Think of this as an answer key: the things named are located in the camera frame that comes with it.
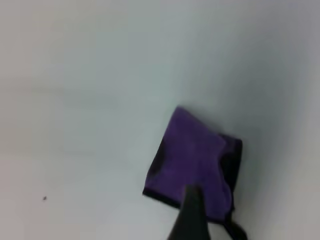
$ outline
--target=white surface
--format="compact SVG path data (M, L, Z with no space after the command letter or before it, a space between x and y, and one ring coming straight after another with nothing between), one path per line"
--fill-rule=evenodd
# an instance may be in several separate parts
M319 7L2 0L0 239L165 239L178 211L141 192L176 105L244 140L250 239L318 239Z

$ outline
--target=folded towel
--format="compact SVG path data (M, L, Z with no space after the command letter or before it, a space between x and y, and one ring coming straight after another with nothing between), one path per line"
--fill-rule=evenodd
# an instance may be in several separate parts
M143 194L179 208L186 185L202 189L209 222L234 240L245 232L231 221L242 141L209 130L181 107L174 111L145 180Z

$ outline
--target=purple cloth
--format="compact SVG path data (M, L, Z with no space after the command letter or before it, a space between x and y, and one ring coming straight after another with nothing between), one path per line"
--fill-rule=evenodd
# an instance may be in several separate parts
M239 139L210 131L178 107L148 171L143 194L179 207L185 186L200 186L208 219L223 222L233 209L234 186L225 180L221 161L223 156L232 156L236 142L242 148Z

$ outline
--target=white wall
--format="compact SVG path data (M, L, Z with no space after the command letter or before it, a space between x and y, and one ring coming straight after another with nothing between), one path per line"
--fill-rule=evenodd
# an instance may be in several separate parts
M318 239L319 7L2 0L0 239L165 239L178 211L141 192L177 105L243 139L250 239Z

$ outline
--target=purple microfiber towel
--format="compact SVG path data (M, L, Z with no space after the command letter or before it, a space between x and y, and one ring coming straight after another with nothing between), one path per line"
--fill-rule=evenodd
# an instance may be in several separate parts
M234 240L247 239L231 221L241 154L241 140L209 130L177 107L147 173L143 194L179 208L185 186L199 186L207 220L222 224Z

